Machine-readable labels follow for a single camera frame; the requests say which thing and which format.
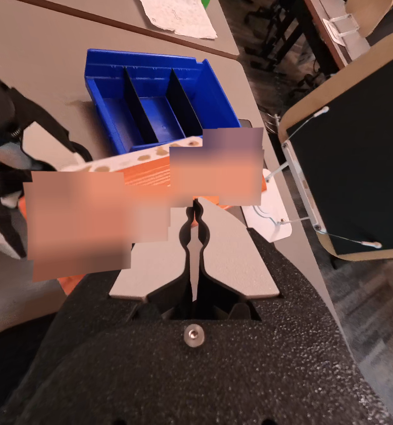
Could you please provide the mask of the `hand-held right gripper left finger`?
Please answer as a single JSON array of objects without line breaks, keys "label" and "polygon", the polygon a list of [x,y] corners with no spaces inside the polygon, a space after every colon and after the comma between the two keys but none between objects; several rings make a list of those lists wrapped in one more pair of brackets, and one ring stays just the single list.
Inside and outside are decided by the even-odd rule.
[{"label": "hand-held right gripper left finger", "polygon": [[171,208],[167,240],[136,243],[131,251],[130,268],[121,270],[109,296],[144,301],[181,279],[185,288],[191,286],[188,244],[193,220],[192,207]]}]

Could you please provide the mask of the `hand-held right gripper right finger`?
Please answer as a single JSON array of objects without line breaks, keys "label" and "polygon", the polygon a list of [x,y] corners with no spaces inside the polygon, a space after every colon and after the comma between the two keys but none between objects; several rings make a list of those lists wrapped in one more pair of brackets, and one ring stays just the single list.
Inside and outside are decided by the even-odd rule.
[{"label": "hand-held right gripper right finger", "polygon": [[279,296],[279,289],[247,227],[213,202],[196,198],[202,271],[247,299]]}]

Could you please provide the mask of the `black orchid lego box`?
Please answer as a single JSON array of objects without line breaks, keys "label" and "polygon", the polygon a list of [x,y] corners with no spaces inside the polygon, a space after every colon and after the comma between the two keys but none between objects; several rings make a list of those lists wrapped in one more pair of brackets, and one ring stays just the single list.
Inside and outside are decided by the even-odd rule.
[{"label": "black orchid lego box", "polygon": [[63,171],[32,171],[19,209],[28,230],[32,281],[128,269],[136,243],[167,240],[171,208],[203,197],[224,206],[261,200],[263,151],[207,150],[190,137]]}]

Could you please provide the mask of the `blue plastic bin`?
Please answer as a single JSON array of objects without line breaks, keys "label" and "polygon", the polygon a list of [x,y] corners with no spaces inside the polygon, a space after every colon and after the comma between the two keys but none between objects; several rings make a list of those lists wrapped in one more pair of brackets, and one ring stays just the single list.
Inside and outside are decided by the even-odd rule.
[{"label": "blue plastic bin", "polygon": [[[141,136],[124,98],[123,66],[157,135],[158,143],[140,144]],[[166,98],[174,69],[204,129],[241,126],[207,60],[162,54],[89,49],[84,78],[115,155],[185,139]]]}]

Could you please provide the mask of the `white panel foot plate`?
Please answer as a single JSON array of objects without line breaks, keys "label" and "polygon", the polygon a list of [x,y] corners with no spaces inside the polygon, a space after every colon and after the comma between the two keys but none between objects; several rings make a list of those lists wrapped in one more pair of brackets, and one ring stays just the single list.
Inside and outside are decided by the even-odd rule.
[{"label": "white panel foot plate", "polygon": [[248,228],[256,230],[267,242],[275,242],[291,236],[292,224],[308,221],[309,217],[290,220],[275,182],[275,176],[284,168],[285,162],[274,172],[263,169],[261,200],[258,205],[242,206]]}]

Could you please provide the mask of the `black bin divider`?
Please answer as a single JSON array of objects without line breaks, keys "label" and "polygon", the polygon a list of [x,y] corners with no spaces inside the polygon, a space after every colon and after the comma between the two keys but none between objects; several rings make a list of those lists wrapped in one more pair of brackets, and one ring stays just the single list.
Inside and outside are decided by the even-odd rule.
[{"label": "black bin divider", "polygon": [[145,109],[137,95],[136,89],[131,81],[127,67],[123,66],[124,98],[130,114],[140,133],[142,142],[140,144],[152,145],[158,143],[157,135],[150,123]]}]

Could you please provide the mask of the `white tipped thin rod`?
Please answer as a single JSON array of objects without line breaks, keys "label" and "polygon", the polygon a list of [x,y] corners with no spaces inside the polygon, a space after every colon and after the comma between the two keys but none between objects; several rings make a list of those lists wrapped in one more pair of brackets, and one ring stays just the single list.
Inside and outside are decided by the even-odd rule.
[{"label": "white tipped thin rod", "polygon": [[327,113],[329,111],[329,106],[324,106],[322,109],[318,110],[317,112],[313,113],[310,117],[308,117],[302,124],[300,124],[292,133],[291,135],[289,135],[289,137],[285,140],[285,142],[283,142],[283,144],[285,144],[286,142],[289,142],[290,139],[296,134],[298,133],[308,122],[310,122],[311,120],[319,117],[320,115],[323,115],[325,113]]},{"label": "white tipped thin rod", "polygon": [[372,241],[372,242],[371,241],[358,241],[358,240],[353,240],[353,239],[342,237],[342,236],[337,236],[337,235],[328,233],[327,231],[325,231],[324,229],[322,229],[321,226],[319,226],[319,225],[314,225],[313,226],[313,229],[317,233],[319,233],[319,234],[327,235],[327,236],[332,236],[334,238],[338,238],[338,239],[345,240],[345,241],[348,241],[348,242],[357,243],[357,244],[360,244],[360,245],[365,246],[365,247],[371,247],[371,248],[375,248],[375,249],[381,249],[382,248],[382,244],[380,242],[376,242],[376,241]]}]

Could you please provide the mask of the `crumpled white paper bag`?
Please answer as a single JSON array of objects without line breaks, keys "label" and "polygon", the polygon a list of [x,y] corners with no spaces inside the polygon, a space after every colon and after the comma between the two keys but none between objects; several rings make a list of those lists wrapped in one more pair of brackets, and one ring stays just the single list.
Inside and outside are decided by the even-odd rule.
[{"label": "crumpled white paper bag", "polygon": [[200,0],[141,0],[141,4],[150,22],[159,29],[196,39],[217,38]]}]

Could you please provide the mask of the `wooden table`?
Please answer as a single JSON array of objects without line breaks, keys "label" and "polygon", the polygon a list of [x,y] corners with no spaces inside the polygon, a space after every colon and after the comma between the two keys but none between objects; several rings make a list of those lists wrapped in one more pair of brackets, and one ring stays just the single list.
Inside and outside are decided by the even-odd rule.
[{"label": "wooden table", "polygon": [[305,0],[322,40],[328,47],[334,62],[339,69],[367,53],[370,45],[359,32],[349,33],[354,29],[353,21],[349,18],[336,22],[338,33],[347,33],[341,38],[334,38],[325,21],[339,18],[346,14],[345,1],[342,0]]}]

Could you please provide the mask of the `clear acrylic stand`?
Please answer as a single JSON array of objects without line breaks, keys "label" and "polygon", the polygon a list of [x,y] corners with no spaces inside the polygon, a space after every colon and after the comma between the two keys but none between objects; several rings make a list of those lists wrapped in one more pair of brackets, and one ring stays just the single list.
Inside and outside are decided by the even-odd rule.
[{"label": "clear acrylic stand", "polygon": [[341,46],[346,46],[344,37],[358,32],[360,26],[353,14],[345,14],[340,17],[322,19],[324,26],[332,40]]}]

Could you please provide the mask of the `pale wooden chair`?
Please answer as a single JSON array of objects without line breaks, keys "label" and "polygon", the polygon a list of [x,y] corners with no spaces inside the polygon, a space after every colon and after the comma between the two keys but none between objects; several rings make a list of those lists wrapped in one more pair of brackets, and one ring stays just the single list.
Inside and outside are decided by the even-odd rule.
[{"label": "pale wooden chair", "polygon": [[393,7],[393,0],[348,0],[345,10],[359,25],[360,36],[369,36]]}]

